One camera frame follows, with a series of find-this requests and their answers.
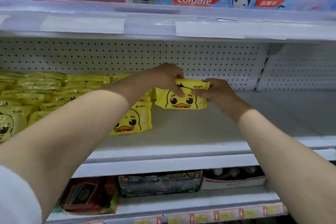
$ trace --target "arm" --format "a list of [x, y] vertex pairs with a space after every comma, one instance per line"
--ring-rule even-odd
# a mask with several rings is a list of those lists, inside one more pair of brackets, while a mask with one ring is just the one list
[[194, 94], [214, 102], [239, 127], [293, 218], [302, 224], [336, 223], [336, 168], [275, 127], [239, 98], [225, 80], [207, 79]]
[[71, 101], [3, 143], [0, 165], [28, 182], [43, 222], [73, 173], [145, 92], [160, 87], [183, 94], [176, 76], [182, 78], [182, 70], [168, 63], [131, 75]]

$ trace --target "person's right arm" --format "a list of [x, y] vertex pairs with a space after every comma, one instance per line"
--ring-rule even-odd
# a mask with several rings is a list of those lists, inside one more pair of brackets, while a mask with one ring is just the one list
[[239, 127], [272, 187], [299, 224], [336, 223], [336, 167], [282, 132], [225, 80], [207, 79], [208, 98]]

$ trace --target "person's left arm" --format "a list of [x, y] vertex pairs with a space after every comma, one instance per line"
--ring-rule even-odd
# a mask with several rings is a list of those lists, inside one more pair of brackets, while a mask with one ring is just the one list
[[67, 103], [0, 146], [0, 165], [28, 182], [42, 222], [73, 173], [142, 95], [154, 87], [183, 95], [175, 77], [183, 72], [168, 63], [131, 75]]

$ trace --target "orange beak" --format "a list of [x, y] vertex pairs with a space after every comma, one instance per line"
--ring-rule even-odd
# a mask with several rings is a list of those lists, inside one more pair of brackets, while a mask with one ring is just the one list
[[114, 132], [128, 132], [128, 131], [133, 131], [134, 127], [129, 127], [129, 126], [122, 126], [120, 128], [115, 128]]
[[183, 104], [183, 103], [180, 103], [178, 105], [173, 105], [174, 108], [189, 108], [190, 105], [186, 105], [186, 104]]

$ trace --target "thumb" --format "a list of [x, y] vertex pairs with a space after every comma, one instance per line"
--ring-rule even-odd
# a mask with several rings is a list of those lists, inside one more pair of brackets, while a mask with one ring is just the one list
[[184, 93], [181, 90], [181, 88], [179, 86], [177, 86], [175, 83], [172, 84], [171, 90], [181, 98], [184, 96]]
[[209, 98], [209, 91], [207, 90], [193, 90], [192, 93], [201, 98]]

